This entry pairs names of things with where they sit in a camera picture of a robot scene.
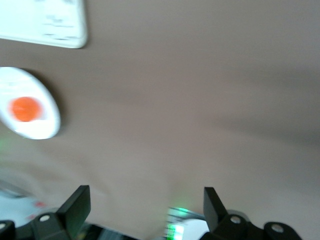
white rectangular panel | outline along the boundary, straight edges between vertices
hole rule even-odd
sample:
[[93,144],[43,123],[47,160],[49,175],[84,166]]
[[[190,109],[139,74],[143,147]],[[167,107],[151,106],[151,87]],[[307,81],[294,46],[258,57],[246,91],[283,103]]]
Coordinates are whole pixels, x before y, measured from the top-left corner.
[[0,38],[81,48],[87,37],[83,0],[0,0]]

white device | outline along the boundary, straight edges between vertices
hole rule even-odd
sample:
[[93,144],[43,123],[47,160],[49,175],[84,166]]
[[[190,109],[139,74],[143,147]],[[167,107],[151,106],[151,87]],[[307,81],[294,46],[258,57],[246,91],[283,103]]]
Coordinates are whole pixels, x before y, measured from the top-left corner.
[[16,67],[0,67],[0,120],[15,133],[38,140],[56,135],[61,122],[46,87]]
[[172,240],[199,240],[209,232],[207,222],[200,219],[187,219],[168,226],[167,239]]
[[0,0],[0,38],[77,49],[87,32],[84,0]]

white oval object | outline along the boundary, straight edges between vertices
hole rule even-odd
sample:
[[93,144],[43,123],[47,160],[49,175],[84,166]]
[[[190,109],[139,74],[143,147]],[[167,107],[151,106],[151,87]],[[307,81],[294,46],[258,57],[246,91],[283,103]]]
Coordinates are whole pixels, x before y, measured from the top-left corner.
[[[12,102],[31,98],[40,107],[30,121],[17,119]],[[28,139],[49,139],[57,134],[61,119],[57,104],[47,88],[30,73],[16,67],[0,67],[0,119],[15,133]]]

screw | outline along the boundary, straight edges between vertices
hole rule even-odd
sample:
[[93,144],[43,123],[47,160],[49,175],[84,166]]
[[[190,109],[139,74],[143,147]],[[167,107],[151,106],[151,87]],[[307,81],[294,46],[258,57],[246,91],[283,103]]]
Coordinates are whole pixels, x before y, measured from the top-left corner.
[[241,223],[241,219],[240,219],[240,217],[238,217],[238,216],[232,216],[232,217],[230,218],[230,220],[231,220],[231,222],[233,222],[234,224],[239,224],[239,223]]
[[40,217],[39,221],[40,221],[40,222],[45,222],[45,221],[47,221],[47,220],[49,220],[49,219],[50,219],[50,216],[49,216],[49,215],[43,215],[42,217]]
[[282,226],[280,226],[279,224],[273,224],[271,226],[273,231],[276,231],[277,233],[283,233],[284,232],[284,228]]

orange button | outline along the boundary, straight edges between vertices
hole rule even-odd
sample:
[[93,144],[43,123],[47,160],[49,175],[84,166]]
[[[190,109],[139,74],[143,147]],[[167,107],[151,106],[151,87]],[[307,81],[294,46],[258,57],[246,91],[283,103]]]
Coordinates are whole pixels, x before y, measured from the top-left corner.
[[42,107],[39,102],[28,96],[13,100],[9,109],[13,116],[21,122],[31,122],[42,114]]

